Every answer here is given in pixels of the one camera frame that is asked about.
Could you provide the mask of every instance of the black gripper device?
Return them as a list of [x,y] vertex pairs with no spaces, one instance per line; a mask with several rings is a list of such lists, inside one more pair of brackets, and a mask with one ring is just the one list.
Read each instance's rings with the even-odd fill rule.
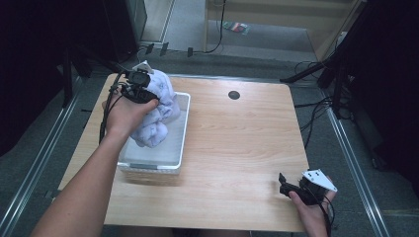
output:
[[309,181],[306,177],[302,177],[299,181],[299,187],[287,183],[287,179],[280,173],[279,181],[281,183],[280,193],[290,197],[290,191],[294,191],[299,195],[299,198],[306,205],[319,204],[323,201],[326,189],[315,185]]
[[145,104],[158,97],[145,88],[150,84],[150,76],[145,70],[126,72],[127,83],[122,85],[121,93],[124,97],[138,104]]

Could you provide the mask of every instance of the black cable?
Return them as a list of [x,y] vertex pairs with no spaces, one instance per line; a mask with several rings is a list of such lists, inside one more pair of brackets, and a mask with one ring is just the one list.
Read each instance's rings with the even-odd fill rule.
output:
[[[318,105],[316,105],[316,106],[314,107],[314,110],[313,110],[313,112],[311,113],[311,121],[314,121],[315,111],[317,110],[317,108],[318,108],[320,105],[321,105],[321,104],[319,103]],[[307,146],[308,146],[308,142],[310,141],[311,133],[312,133],[312,131],[313,131],[313,124],[314,124],[314,122],[311,122],[311,123],[310,123],[310,130],[308,131],[307,139],[305,140],[305,143],[304,143],[304,149],[306,149],[306,148],[307,148]]]
[[[306,190],[308,190],[308,192],[312,195],[312,197],[314,198],[314,199],[317,199],[316,198],[316,196],[315,196],[315,194],[311,191],[311,189],[309,189],[306,185],[303,185],[303,187],[306,189]],[[329,198],[327,198],[327,196],[323,196],[323,198],[326,198],[328,201],[329,201],[329,203],[331,204],[332,202],[330,201],[330,199]],[[323,212],[323,217],[324,217],[324,221],[325,221],[325,224],[326,224],[326,232],[327,232],[327,236],[328,237],[330,237],[330,236],[332,236],[332,222],[330,221],[330,218],[329,218],[329,214],[327,213],[327,211],[324,209],[324,207],[323,207],[323,203],[324,201],[318,201],[317,202],[317,204],[318,204],[318,206],[320,207],[320,209],[321,209],[321,212]]]
[[[162,50],[162,48],[153,48],[153,51],[154,50],[157,50],[157,51],[159,51],[159,52],[161,52],[161,50]],[[165,50],[166,52],[178,52],[178,53],[185,53],[186,51],[184,51],[184,50],[176,50],[176,49],[166,49]],[[137,59],[138,59],[138,61],[139,62],[141,62],[141,60],[140,60],[140,58],[139,58],[139,53],[141,52],[141,50],[139,50],[138,52],[137,52],[137,54],[136,54],[136,57],[137,57]]]
[[[336,42],[335,42],[335,45],[336,45],[336,47],[335,47],[335,49],[325,58],[325,59],[323,59],[323,60],[321,60],[321,61],[318,61],[318,62],[310,62],[309,64],[308,64],[308,66],[307,66],[307,69],[305,69],[305,70],[308,70],[308,68],[310,68],[310,65],[311,64],[313,64],[313,63],[315,63],[316,65],[314,65],[313,67],[315,67],[315,66],[317,66],[317,64],[322,64],[323,65],[323,67],[324,68],[326,68],[326,69],[329,69],[329,70],[332,70],[332,69],[334,69],[334,68],[329,68],[329,67],[327,67],[324,63],[325,62],[328,62],[328,60],[335,54],[335,52],[336,52],[336,49],[337,49],[337,41],[338,41],[338,39],[336,39]],[[309,62],[309,61],[303,61],[303,62],[299,62],[295,67],[294,67],[294,72],[296,72],[295,71],[295,69],[296,69],[296,67],[299,65],[299,64],[301,64],[301,63],[304,63],[304,62]],[[314,76],[313,75],[313,73],[314,72],[316,72],[316,71],[313,71],[312,73],[310,73],[310,74],[307,74],[307,75],[305,75],[305,76],[308,76],[308,75],[311,75],[311,76],[313,76],[314,78],[316,78],[316,79],[319,79],[319,77],[317,77],[317,76]],[[287,82],[287,80],[288,79],[291,79],[292,77],[290,77],[290,78],[283,78],[283,79],[280,79],[280,81],[281,82],[283,82],[283,81],[286,81],[286,83],[293,83],[293,82],[295,82],[295,81],[297,81],[297,80],[292,80],[292,81],[288,81]]]
[[317,105],[317,104],[319,104],[319,103],[322,103],[322,102],[332,102],[332,101],[328,101],[328,99],[331,99],[331,98],[333,98],[333,97],[332,97],[332,96],[329,96],[329,97],[325,97],[325,98],[323,98],[321,101],[316,102],[316,103],[309,103],[309,104],[295,105],[295,106],[293,106],[293,107],[294,107],[294,108],[302,108],[302,107],[315,106],[315,105]]
[[225,11],[225,2],[226,2],[226,0],[223,0],[222,1],[222,12],[221,12],[221,22],[219,24],[220,30],[219,30],[219,41],[218,41],[218,44],[216,45],[215,48],[213,48],[210,51],[194,51],[194,53],[196,53],[196,52],[200,52],[200,53],[212,53],[212,52],[216,51],[216,49],[221,44],[221,40],[222,40],[222,25],[223,25],[223,21],[224,21],[224,11]]
[[114,106],[115,106],[115,104],[117,103],[117,101],[120,99],[120,98],[122,98],[123,97],[123,95],[120,95],[115,101],[114,101],[114,103],[111,105],[111,108],[109,109],[109,111],[108,111],[108,114],[111,112],[111,110],[114,108]]
[[[299,62],[299,63],[297,63],[296,65],[295,65],[295,67],[293,68],[293,73],[296,75],[296,74],[298,74],[297,72],[296,72],[296,69],[298,68],[298,66],[300,65],[300,64],[302,64],[302,63],[307,63],[307,67],[305,68],[305,69],[308,69],[310,66],[311,66],[311,64],[317,64],[317,63],[320,63],[320,62],[314,62],[314,61],[301,61],[301,62]],[[314,76],[312,73],[311,73],[311,76],[312,77],[314,77],[314,78],[316,78],[316,79],[318,79],[319,77],[318,76]]]
[[111,104],[112,96],[114,95],[115,91],[118,89],[118,85],[119,85],[118,82],[120,81],[120,78],[123,75],[123,73],[124,73],[123,71],[120,71],[118,73],[117,78],[115,78],[114,84],[111,86],[111,89],[109,90],[108,100],[107,100],[105,108],[104,108],[104,117],[102,119],[100,131],[99,131],[99,143],[102,142],[102,139],[105,136],[106,123],[108,122],[108,115],[109,115],[109,112],[110,112],[109,105]]
[[335,221],[335,207],[333,206],[332,201],[330,201],[330,199],[327,198],[327,196],[324,196],[324,198],[326,198],[327,201],[329,201],[328,204],[330,205],[332,211],[332,220],[330,221],[330,225],[332,226],[333,222]]
[[323,112],[320,114],[320,115],[318,115],[317,117],[315,117],[314,118],[314,120],[310,120],[308,123],[306,123],[304,126],[302,126],[300,129],[299,129],[299,131],[304,131],[304,130],[306,130],[312,123],[314,123],[314,121],[316,120],[316,119],[318,119],[318,118],[320,118],[320,117],[322,117],[325,113],[326,113],[326,111],[327,111],[327,109],[329,108],[329,106],[324,106],[324,107],[322,107],[322,108],[320,108],[320,110],[318,110],[316,113],[318,113],[318,112],[320,112],[321,110],[323,110]]
[[[342,109],[345,109],[345,110],[348,111],[349,115],[347,117],[342,116],[342,114],[341,114]],[[345,103],[345,104],[339,103],[339,112],[338,113],[339,113],[339,118],[340,119],[345,119],[345,120],[351,120],[351,119],[353,119],[353,116],[351,114],[351,108],[348,105],[348,103]]]

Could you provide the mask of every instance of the gray floor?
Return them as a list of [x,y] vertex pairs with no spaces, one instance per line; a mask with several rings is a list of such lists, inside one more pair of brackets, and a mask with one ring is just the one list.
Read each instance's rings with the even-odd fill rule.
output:
[[[201,13],[195,10],[188,11],[188,9],[189,7],[201,9],[203,1],[188,1],[188,4],[185,4],[186,2],[186,0],[176,0],[165,41],[170,43],[169,48],[171,49],[186,50],[187,47],[192,46],[200,50],[204,35],[201,25],[203,20],[194,19],[193,16],[201,16]],[[185,12],[194,14],[189,15],[191,18],[185,18]],[[271,31],[277,32],[270,36],[269,32]],[[264,36],[264,40],[267,41],[262,48],[257,44],[257,39],[261,36]],[[216,43],[216,32],[210,35],[209,43]],[[247,36],[239,36],[236,33],[225,34],[222,46],[219,52],[212,55],[196,54],[193,57],[187,57],[186,52],[169,51],[167,55],[160,57],[156,49],[148,55],[141,52],[139,59],[148,60],[151,66],[172,75],[223,76],[228,77],[227,79],[266,83],[279,83],[279,78],[294,75],[294,67],[297,62],[315,59],[303,31],[296,29],[276,28],[274,30],[273,27],[251,25]],[[137,62],[138,59],[133,57],[123,66],[132,67]],[[14,228],[12,236],[29,235],[50,203],[50,197],[46,197],[45,194],[48,191],[55,192],[58,187],[83,131],[83,126],[90,115],[85,111],[93,109],[103,83],[110,73],[95,63],[92,65],[95,69],[94,74],[91,78],[84,79],[75,109],[52,150],[50,159]],[[295,104],[313,103],[322,99],[322,92],[315,86],[315,82],[315,78],[310,76],[291,85]],[[4,213],[23,182],[60,112],[61,102],[62,93],[49,103],[17,146],[1,157],[0,212]],[[296,110],[300,125],[308,122],[311,110],[312,108]],[[357,162],[377,201],[377,206],[383,214],[389,235],[419,236],[419,229],[416,227],[419,220],[419,201],[413,194],[410,184],[397,173],[380,172],[374,169],[371,156],[356,125],[350,120],[341,122],[356,154]],[[302,139],[306,139],[306,132],[301,135]],[[334,236],[375,236],[376,233],[366,212],[365,203],[349,169],[348,159],[342,151],[328,115],[315,121],[306,154],[310,167],[322,169],[333,179],[339,189],[339,194],[334,201],[336,220],[332,234]],[[105,226],[103,236],[115,236],[117,230],[118,228],[115,226]],[[291,234],[254,231],[253,236],[274,237],[291,236]],[[293,236],[304,236],[304,234],[296,233]]]

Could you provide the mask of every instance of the wire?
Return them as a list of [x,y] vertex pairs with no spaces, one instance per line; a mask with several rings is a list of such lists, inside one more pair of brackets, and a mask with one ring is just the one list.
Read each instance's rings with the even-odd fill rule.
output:
[[109,109],[109,111],[108,111],[108,114],[111,112],[111,110],[114,108],[114,106],[115,106],[115,104],[117,103],[117,101],[120,99],[120,98],[122,98],[123,97],[123,95],[120,95],[115,101],[114,101],[114,103],[111,105],[111,108]]
[[102,119],[101,126],[100,126],[100,131],[99,131],[99,143],[102,142],[102,139],[105,136],[106,123],[108,122],[108,115],[109,115],[109,112],[111,111],[109,109],[109,105],[111,104],[112,96],[115,94],[115,91],[118,89],[119,81],[120,81],[120,78],[123,75],[123,73],[124,73],[123,71],[120,71],[118,73],[117,78],[115,78],[114,84],[111,86],[111,89],[109,90],[108,100],[107,100],[105,108],[104,108],[104,117]]
[[119,63],[117,64],[117,66],[119,66],[121,69],[123,69],[125,71],[129,71],[128,69],[126,69],[125,67],[123,67],[122,65],[120,65]]
[[136,58],[138,59],[138,61],[139,62],[141,62],[141,59],[139,59],[139,53],[141,52],[141,51],[143,51],[143,50],[145,50],[145,49],[147,49],[147,47],[146,46],[143,46],[142,48],[140,48],[139,50],[138,50],[138,52],[136,53]]
[[[223,7],[225,5],[225,2],[221,5],[216,5],[215,2],[213,2],[212,5],[215,7]],[[221,34],[221,28],[223,26],[222,24],[218,26],[218,11],[216,10],[215,13],[216,13],[216,20],[215,20],[216,30]],[[224,51],[224,45],[221,45],[221,50],[219,51],[218,55],[221,55],[223,51]]]
[[[302,126],[301,128],[300,128],[300,131],[304,131],[304,130],[306,130],[308,127],[309,127],[309,131],[308,131],[308,135],[307,135],[307,139],[305,140],[305,142],[304,142],[304,148],[306,149],[307,148],[307,146],[308,146],[308,142],[310,141],[310,137],[311,137],[311,134],[312,134],[312,130],[313,130],[313,125],[314,125],[314,121],[316,120],[316,119],[318,119],[318,118],[320,118],[321,116],[323,116],[324,115],[324,113],[326,112],[326,110],[328,109],[328,108],[330,108],[330,106],[331,106],[331,99],[332,97],[326,97],[326,98],[323,98],[321,101],[319,101],[319,102],[317,102],[317,103],[311,103],[311,104],[302,104],[302,105],[295,105],[294,107],[295,108],[302,108],[302,107],[309,107],[309,106],[315,106],[314,107],[314,110],[312,111],[312,113],[311,113],[311,119],[310,119],[310,121],[307,123],[307,124],[305,124],[304,126]],[[323,111],[319,116],[316,116],[316,114],[318,113],[318,112],[320,112],[320,111]]]
[[[158,50],[158,51],[161,51],[162,50],[162,48],[153,48],[153,51],[154,50]],[[166,49],[165,50],[166,52],[177,52],[177,53],[185,53],[185,51],[183,51],[183,50],[176,50],[176,49]],[[140,60],[140,58],[139,58],[139,53],[141,52],[141,50],[139,50],[138,51],[138,53],[137,53],[137,58],[138,58],[138,61],[139,62],[141,62],[141,60]]]
[[222,5],[215,5],[214,4],[214,6],[215,7],[220,7],[220,6],[222,6],[222,12],[221,12],[221,22],[220,22],[220,24],[219,24],[219,41],[218,41],[218,44],[216,45],[216,47],[215,48],[213,48],[212,50],[210,50],[210,51],[194,51],[194,53],[212,53],[212,52],[214,52],[214,51],[216,51],[216,49],[219,47],[219,45],[221,44],[221,41],[222,41],[222,25],[223,25],[223,22],[224,22],[224,12],[225,12],[225,2],[226,2],[226,0],[223,0],[222,1]]
[[[313,64],[313,63],[315,63],[315,64],[317,64],[317,63],[321,63],[322,65],[323,65],[323,67],[324,68],[326,68],[326,69],[328,69],[328,70],[333,70],[333,68],[329,68],[329,67],[327,67],[325,64],[324,64],[324,61],[326,61],[326,60],[328,60],[328,59],[330,59],[330,57],[333,55],[333,54],[335,54],[335,52],[336,52],[336,49],[337,49],[337,46],[338,46],[338,41],[339,41],[339,38],[337,38],[336,40],[335,40],[335,48],[333,49],[333,51],[326,57],[326,59],[324,59],[324,60],[321,60],[321,61],[301,61],[301,62],[299,62],[299,63],[297,63],[296,64],[296,66],[293,68],[293,72],[294,72],[294,74],[296,75],[297,73],[296,73],[296,68],[300,65],[300,64],[302,64],[302,63],[308,63],[308,65],[307,65],[307,68],[306,69],[308,69],[309,67],[310,67],[310,65],[311,64]],[[312,76],[312,77],[314,77],[314,78],[316,78],[316,79],[319,79],[319,77],[317,77],[317,76],[314,76],[313,75],[313,73],[311,73],[310,75]]]
[[[306,189],[306,190],[308,190],[308,192],[311,194],[311,196],[314,198],[314,199],[316,199],[317,200],[317,198],[316,198],[316,196],[315,196],[315,194],[311,191],[311,189],[309,189],[306,185],[304,185],[304,184],[302,184],[303,185],[303,187]],[[330,204],[332,204],[332,201],[330,201],[330,199],[329,198],[327,198],[327,196],[326,195],[324,195],[323,196],[323,198],[326,198],[328,201],[329,201],[329,203]],[[326,222],[326,232],[327,232],[327,236],[328,237],[330,237],[331,236],[331,232],[332,232],[332,221],[330,221],[330,218],[329,218],[329,214],[327,213],[327,211],[324,209],[324,207],[323,207],[323,203],[324,203],[324,201],[318,201],[317,202],[317,204],[318,204],[318,206],[320,207],[320,209],[321,209],[321,212],[323,212],[323,217],[324,217],[324,221]],[[334,216],[335,216],[335,213],[334,213],[334,208],[333,208],[333,213],[332,213],[332,215],[333,215],[333,221],[334,221]]]

